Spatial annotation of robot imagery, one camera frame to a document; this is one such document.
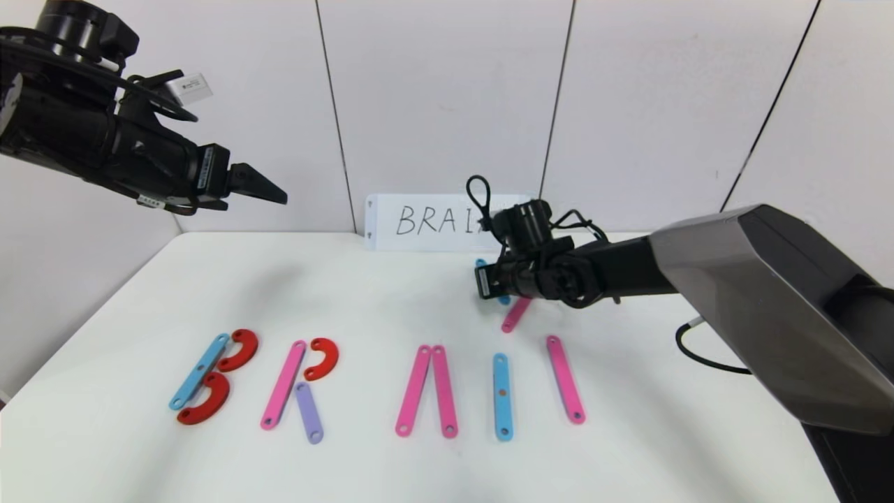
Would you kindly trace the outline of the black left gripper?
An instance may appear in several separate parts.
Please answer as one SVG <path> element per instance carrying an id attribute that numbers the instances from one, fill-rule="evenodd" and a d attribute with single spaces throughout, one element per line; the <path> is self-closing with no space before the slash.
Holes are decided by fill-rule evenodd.
<path id="1" fill-rule="evenodd" d="M 249 163 L 233 163 L 217 144 L 198 146 L 159 123 L 153 112 L 115 115 L 111 178 L 170 212 L 226 210 L 226 194 L 286 205 L 288 194 Z"/>

